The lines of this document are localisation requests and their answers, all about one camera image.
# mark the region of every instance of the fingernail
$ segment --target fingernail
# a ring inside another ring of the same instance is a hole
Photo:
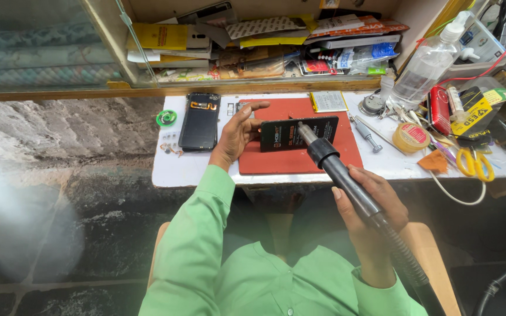
[[[331,187],[331,190],[333,191],[333,195],[335,196],[335,200],[338,200],[341,198],[341,191],[337,187]]]

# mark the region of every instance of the green shirt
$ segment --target green shirt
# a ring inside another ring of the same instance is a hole
[[[220,267],[234,188],[224,170],[207,167],[158,245],[140,316],[426,315],[401,282],[366,285],[360,268],[322,246],[291,268],[256,242]]]

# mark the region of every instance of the red silicone mat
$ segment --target red silicone mat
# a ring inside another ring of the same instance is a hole
[[[240,102],[270,101],[267,109],[255,111],[255,117],[263,120],[286,120],[291,118],[313,118],[336,115],[339,124],[333,146],[341,154],[341,161],[362,167],[362,159],[346,112],[314,113],[310,98],[293,99],[244,99]],[[306,149],[261,152],[258,139],[253,140],[243,150],[240,157],[240,174],[300,174],[323,173],[317,168]]]

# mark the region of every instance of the orange cloth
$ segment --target orange cloth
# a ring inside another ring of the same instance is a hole
[[[431,170],[432,172],[447,173],[448,162],[439,150],[426,155],[423,159],[417,162],[421,167]]]

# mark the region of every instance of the shirt sleeve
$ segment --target shirt sleeve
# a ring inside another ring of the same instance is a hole
[[[360,267],[353,270],[352,276],[360,316],[427,316],[423,306],[409,297],[397,274],[396,283],[390,288],[375,288],[366,284]]]
[[[173,217],[156,250],[154,282],[140,316],[219,315],[214,279],[235,183],[209,165],[193,195]]]

